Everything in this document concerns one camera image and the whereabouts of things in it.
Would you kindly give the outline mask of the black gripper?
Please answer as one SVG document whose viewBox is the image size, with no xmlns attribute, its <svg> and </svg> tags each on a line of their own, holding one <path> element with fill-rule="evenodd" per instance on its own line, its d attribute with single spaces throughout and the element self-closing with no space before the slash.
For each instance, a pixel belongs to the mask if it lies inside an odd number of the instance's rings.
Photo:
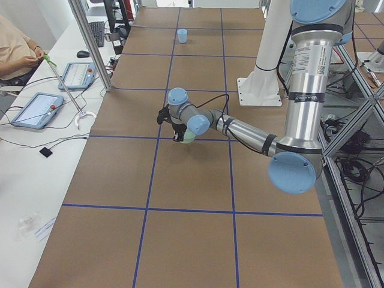
<svg viewBox="0 0 384 288">
<path fill-rule="evenodd" d="M 183 142 L 184 141 L 184 134 L 186 132 L 186 125 L 173 123 L 172 128 L 174 130 L 173 141 L 174 142 Z"/>
</svg>

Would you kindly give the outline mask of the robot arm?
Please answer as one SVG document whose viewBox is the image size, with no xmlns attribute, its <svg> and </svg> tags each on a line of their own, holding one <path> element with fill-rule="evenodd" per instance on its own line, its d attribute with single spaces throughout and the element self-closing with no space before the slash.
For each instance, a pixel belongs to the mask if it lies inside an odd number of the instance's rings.
<svg viewBox="0 0 384 288">
<path fill-rule="evenodd" d="M 295 45 L 288 90 L 284 134 L 278 137 L 253 127 L 222 110 L 206 110 L 189 101 L 186 90 L 173 88 L 157 122 L 168 122 L 174 141 L 209 129 L 236 139 L 250 150 L 271 158 L 268 175 L 281 191 L 301 194 L 311 189 L 322 172 L 322 147 L 317 139 L 325 101 L 333 47 L 353 35 L 353 1 L 291 1 L 287 26 Z"/>
</svg>

